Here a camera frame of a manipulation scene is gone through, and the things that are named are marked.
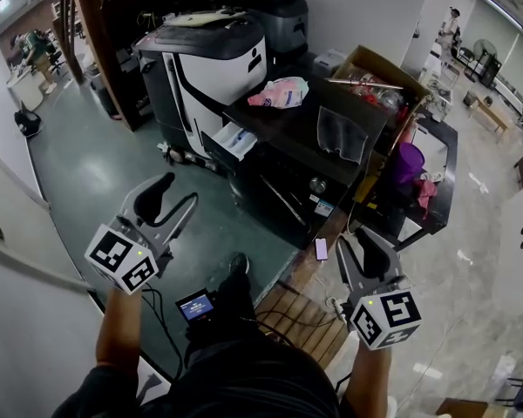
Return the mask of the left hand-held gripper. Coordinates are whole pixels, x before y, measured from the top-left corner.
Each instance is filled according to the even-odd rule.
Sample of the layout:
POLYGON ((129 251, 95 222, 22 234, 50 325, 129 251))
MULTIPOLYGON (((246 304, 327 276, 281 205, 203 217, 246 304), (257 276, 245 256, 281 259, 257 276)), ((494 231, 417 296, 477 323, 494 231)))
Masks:
POLYGON ((120 214, 102 224, 85 251, 85 259, 103 278, 127 294, 139 291, 151 278, 161 277, 173 259, 169 243, 177 239, 199 204, 192 192, 159 219, 173 172, 148 179, 124 199, 120 214))

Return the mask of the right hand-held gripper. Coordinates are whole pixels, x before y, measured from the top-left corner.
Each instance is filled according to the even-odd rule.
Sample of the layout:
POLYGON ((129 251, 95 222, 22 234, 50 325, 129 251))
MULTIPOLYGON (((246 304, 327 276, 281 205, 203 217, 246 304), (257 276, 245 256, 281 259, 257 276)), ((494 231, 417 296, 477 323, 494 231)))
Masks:
MULTIPOLYGON (((363 249, 362 265, 346 238, 336 241, 339 273, 349 290, 364 290, 366 278, 396 280, 402 276, 397 252, 380 235, 360 226, 355 237, 363 249)), ((410 288, 350 296, 343 303, 343 317, 370 351, 407 341, 421 325, 421 313, 410 288)))

